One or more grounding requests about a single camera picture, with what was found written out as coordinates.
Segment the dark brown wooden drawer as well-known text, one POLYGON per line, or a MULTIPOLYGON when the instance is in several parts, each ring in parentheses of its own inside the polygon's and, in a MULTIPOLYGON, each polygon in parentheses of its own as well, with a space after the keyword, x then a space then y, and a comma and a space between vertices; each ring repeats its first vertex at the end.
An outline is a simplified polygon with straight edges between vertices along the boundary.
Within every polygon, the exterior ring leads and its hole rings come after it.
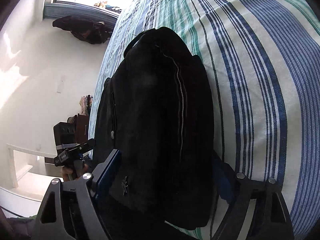
POLYGON ((67 122, 75 127, 75 140, 78 144, 88 140, 89 116, 77 114, 67 119, 67 122))

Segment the colourful clothes on drawer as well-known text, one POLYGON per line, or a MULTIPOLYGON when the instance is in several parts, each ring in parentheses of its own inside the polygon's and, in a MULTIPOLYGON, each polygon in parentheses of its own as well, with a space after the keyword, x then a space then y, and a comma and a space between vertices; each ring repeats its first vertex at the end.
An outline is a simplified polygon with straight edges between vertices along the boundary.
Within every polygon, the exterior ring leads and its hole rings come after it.
POLYGON ((81 115, 90 116, 92 101, 93 101, 93 96, 91 95, 81 97, 79 101, 79 104, 81 107, 81 115))

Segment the striped blue green bed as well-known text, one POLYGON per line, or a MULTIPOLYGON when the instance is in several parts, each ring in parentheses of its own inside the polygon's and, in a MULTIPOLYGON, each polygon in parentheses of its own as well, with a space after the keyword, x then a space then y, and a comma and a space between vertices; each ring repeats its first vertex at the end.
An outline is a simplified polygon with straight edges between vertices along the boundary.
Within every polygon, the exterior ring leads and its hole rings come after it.
POLYGON ((133 0, 121 12, 100 68, 105 79, 140 32, 166 26, 206 68, 216 152, 250 179, 275 179, 295 239, 319 221, 319 20, 306 0, 133 0))

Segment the black pants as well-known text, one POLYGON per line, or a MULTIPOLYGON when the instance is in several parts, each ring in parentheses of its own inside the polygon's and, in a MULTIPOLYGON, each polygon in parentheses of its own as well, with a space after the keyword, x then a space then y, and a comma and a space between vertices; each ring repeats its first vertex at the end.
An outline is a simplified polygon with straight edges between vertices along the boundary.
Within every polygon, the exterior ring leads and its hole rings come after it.
POLYGON ((206 226, 216 197, 207 73, 171 29, 140 33, 104 83, 93 162, 121 152, 98 206, 112 239, 179 239, 206 226))

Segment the blue grey curtain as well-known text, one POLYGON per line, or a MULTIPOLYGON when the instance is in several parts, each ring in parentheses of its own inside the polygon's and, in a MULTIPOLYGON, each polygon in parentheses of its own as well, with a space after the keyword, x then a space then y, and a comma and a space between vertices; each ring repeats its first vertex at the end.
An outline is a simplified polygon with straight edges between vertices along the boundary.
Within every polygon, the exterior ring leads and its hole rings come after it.
POLYGON ((97 7, 90 7, 79 4, 65 4, 65 3, 48 3, 44 5, 44 18, 62 18, 66 16, 80 17, 96 22, 104 22, 104 24, 114 29, 118 14, 112 11, 103 10, 97 7))

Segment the white shelf unit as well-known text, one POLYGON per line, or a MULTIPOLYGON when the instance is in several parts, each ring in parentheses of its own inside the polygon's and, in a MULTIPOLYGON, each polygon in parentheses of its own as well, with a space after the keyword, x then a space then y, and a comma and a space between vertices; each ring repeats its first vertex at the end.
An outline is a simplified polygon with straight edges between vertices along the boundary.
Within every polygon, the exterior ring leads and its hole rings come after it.
POLYGON ((53 163, 51 153, 29 150, 12 144, 7 144, 9 155, 10 186, 18 188, 18 182, 28 173, 46 177, 61 177, 61 170, 53 163))

